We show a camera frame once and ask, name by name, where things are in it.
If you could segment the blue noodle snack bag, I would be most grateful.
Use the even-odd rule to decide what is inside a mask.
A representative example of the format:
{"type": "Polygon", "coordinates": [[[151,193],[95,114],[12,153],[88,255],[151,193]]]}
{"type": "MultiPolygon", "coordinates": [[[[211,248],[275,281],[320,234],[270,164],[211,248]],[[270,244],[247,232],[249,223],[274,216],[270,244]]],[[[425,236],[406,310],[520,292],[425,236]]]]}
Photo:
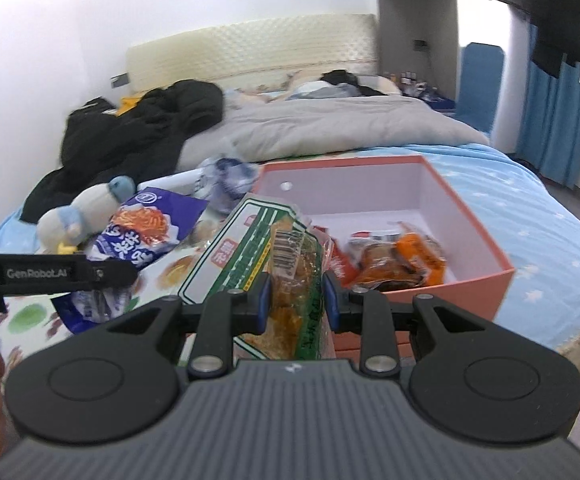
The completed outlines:
{"type": "MultiPolygon", "coordinates": [[[[145,188],[122,203],[88,248],[90,260],[122,260],[137,271],[171,252],[194,229],[208,202],[164,188],[145,188]]],[[[134,307],[130,285],[70,292],[51,300],[66,329],[78,334],[134,307]]]]}

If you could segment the grey blanket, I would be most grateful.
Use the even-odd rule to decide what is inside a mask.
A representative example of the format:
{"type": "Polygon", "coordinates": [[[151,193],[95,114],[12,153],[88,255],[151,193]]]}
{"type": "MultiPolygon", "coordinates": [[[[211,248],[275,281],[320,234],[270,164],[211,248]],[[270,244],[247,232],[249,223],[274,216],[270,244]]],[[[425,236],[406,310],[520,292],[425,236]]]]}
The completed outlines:
{"type": "Polygon", "coordinates": [[[230,100],[217,126],[185,141],[176,169],[205,159],[245,162],[404,146],[488,145],[486,135],[406,96],[356,96],[246,104],[230,100]]]}

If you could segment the white tube bottle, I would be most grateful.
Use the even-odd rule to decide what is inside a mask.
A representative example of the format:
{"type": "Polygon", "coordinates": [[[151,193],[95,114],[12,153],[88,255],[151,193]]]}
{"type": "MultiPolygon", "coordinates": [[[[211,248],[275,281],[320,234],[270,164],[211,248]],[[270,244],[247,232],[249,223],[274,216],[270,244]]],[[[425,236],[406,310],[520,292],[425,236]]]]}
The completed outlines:
{"type": "Polygon", "coordinates": [[[162,188],[183,195],[190,195],[196,189],[197,183],[203,174],[201,168],[171,174],[170,176],[141,182],[137,185],[137,191],[145,191],[146,188],[162,188]]]}

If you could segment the orange snack packet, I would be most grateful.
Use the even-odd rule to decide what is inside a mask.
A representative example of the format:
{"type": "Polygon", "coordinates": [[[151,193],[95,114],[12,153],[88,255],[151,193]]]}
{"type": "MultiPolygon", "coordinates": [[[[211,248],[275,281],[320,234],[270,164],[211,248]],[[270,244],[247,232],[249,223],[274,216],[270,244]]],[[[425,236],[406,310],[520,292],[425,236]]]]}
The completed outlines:
{"type": "Polygon", "coordinates": [[[424,286],[444,284],[446,259],[439,243],[407,222],[398,224],[396,250],[422,276],[424,286]]]}

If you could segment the spicy strips clear snack pack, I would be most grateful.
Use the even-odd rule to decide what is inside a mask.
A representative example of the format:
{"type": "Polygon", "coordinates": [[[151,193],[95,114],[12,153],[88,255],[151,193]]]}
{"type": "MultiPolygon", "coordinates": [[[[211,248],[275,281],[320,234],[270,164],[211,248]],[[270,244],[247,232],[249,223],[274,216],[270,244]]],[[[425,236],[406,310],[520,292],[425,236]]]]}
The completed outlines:
{"type": "Polygon", "coordinates": [[[398,252],[394,237],[363,232],[348,240],[345,252],[357,269],[351,288],[394,292],[424,284],[424,274],[398,252]]]}

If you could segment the cream quilted headboard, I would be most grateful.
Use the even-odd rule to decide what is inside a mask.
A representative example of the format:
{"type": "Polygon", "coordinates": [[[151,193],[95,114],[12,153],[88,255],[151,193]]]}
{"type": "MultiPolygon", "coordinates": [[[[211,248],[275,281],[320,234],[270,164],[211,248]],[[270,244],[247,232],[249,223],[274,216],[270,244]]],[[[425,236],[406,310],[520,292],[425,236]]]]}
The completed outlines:
{"type": "Polygon", "coordinates": [[[279,90],[294,75],[374,74],[372,14],[310,14],[208,27],[130,47],[130,88],[145,92],[197,79],[224,89],[279,90]]]}

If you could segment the green white snack bag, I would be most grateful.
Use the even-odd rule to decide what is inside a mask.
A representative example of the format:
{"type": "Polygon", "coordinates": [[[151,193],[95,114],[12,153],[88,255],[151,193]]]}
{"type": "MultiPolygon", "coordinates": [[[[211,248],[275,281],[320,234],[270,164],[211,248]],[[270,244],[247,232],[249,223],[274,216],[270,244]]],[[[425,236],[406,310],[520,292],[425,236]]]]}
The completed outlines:
{"type": "Polygon", "coordinates": [[[196,263],[178,296],[185,304],[202,304],[217,292],[250,292],[266,273],[272,279],[266,329],[248,328],[235,336],[239,359],[311,360],[336,355],[320,300],[326,237],[310,227],[296,206],[247,195],[228,214],[196,263]]]}

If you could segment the blue curtain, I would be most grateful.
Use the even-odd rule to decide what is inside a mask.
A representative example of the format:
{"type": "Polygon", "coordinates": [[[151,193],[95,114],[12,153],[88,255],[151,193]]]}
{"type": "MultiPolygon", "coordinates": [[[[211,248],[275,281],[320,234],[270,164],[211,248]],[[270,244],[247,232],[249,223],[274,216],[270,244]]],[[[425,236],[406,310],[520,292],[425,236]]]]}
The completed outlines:
{"type": "Polygon", "coordinates": [[[580,63],[554,78],[528,63],[516,156],[566,188],[580,176],[580,63]]]}

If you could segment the black puffer jacket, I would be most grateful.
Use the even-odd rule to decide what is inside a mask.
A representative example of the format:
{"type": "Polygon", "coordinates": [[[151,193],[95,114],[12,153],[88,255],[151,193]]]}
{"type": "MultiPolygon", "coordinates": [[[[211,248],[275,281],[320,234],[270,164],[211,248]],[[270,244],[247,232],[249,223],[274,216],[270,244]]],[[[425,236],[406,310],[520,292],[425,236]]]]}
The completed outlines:
{"type": "Polygon", "coordinates": [[[20,220],[35,224],[48,210],[115,177],[140,183],[172,174],[185,142],[223,118],[222,89],[194,79],[151,90],[121,115],[103,98],[85,103],[66,120],[59,168],[28,194],[20,220]]]}

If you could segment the blue star bedsheet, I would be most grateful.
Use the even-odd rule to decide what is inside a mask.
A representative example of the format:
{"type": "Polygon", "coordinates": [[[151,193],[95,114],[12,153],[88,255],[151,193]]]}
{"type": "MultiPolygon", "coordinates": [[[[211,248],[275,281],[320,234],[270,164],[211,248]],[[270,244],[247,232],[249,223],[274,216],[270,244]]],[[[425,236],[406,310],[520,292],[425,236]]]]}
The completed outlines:
{"type": "MultiPolygon", "coordinates": [[[[495,322],[566,356],[580,369],[580,220],[546,190],[530,170],[495,148],[406,145],[370,148],[338,157],[422,155],[450,184],[506,252],[516,269],[495,322]]],[[[0,225],[0,254],[40,250],[36,226],[19,220],[17,210],[0,225]]],[[[188,237],[142,272],[130,300],[141,306],[183,281],[189,256],[198,256],[223,218],[205,211],[188,237]]],[[[12,298],[0,317],[0,351],[7,370],[29,354],[69,336],[48,297],[12,298]]]]}

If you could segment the blue chair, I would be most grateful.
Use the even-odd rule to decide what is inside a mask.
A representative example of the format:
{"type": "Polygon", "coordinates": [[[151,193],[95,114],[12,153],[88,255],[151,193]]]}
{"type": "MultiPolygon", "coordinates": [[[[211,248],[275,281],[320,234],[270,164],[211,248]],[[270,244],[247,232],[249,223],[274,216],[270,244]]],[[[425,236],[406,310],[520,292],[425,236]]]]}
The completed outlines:
{"type": "Polygon", "coordinates": [[[455,118],[487,136],[495,122],[504,64],[499,46],[470,42],[461,50],[455,118]]]}

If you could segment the penguin plush toy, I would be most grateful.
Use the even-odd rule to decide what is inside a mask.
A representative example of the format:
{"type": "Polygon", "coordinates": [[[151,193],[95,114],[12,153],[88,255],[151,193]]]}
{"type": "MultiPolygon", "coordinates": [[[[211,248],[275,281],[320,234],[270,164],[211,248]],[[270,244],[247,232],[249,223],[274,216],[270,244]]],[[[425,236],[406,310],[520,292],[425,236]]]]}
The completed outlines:
{"type": "Polygon", "coordinates": [[[100,233],[126,200],[136,193],[136,184],[127,176],[113,178],[86,188],[72,203],[47,211],[38,220],[40,249],[58,254],[61,249],[78,247],[100,233]]]}

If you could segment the blue white plastic bag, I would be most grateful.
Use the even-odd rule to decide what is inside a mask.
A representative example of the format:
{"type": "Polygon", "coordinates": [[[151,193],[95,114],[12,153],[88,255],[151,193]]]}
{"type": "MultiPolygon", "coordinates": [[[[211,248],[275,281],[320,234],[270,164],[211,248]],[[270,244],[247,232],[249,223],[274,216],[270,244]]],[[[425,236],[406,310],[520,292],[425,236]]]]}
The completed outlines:
{"type": "Polygon", "coordinates": [[[192,196],[205,200],[210,209],[224,217],[252,191],[260,174],[258,164],[246,162],[234,148],[206,158],[198,170],[192,196]]]}

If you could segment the grey bedside shelf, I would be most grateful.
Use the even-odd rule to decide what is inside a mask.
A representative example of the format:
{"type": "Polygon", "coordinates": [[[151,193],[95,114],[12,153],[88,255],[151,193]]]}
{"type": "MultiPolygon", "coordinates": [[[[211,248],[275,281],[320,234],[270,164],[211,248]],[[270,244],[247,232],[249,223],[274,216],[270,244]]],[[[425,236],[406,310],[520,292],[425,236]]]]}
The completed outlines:
{"type": "Polygon", "coordinates": [[[457,0],[378,0],[380,73],[411,74],[454,99],[458,58],[457,0]]]}

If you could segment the red snack bag white text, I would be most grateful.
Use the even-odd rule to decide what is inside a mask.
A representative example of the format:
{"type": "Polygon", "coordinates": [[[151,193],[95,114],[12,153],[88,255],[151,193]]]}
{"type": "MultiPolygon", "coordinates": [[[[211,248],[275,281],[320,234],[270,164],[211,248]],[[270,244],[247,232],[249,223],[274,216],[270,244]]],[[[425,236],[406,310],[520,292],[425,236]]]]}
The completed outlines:
{"type": "Polygon", "coordinates": [[[358,267],[354,266],[348,254],[340,248],[337,240],[326,228],[315,226],[313,233],[324,250],[325,263],[322,266],[324,270],[336,274],[342,285],[351,284],[358,275],[358,267]]]}

